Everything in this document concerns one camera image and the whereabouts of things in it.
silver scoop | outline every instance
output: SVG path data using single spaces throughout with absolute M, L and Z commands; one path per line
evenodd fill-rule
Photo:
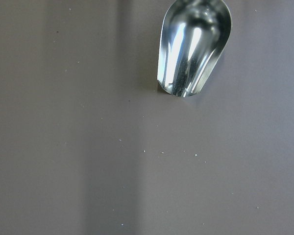
M 168 93 L 200 92 L 227 43 L 231 14 L 222 0 L 177 0 L 163 20 L 158 81 Z

stainless steel scoop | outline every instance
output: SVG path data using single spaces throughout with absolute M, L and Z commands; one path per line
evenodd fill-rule
M 200 92 L 230 36 L 231 14 L 222 0 L 177 0 L 163 20 L 158 81 L 168 93 Z

gray surface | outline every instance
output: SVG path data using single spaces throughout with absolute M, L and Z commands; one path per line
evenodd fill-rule
M 0 1 L 0 235 L 294 235 L 294 0 L 226 1 L 186 99 L 157 90 L 171 3 Z

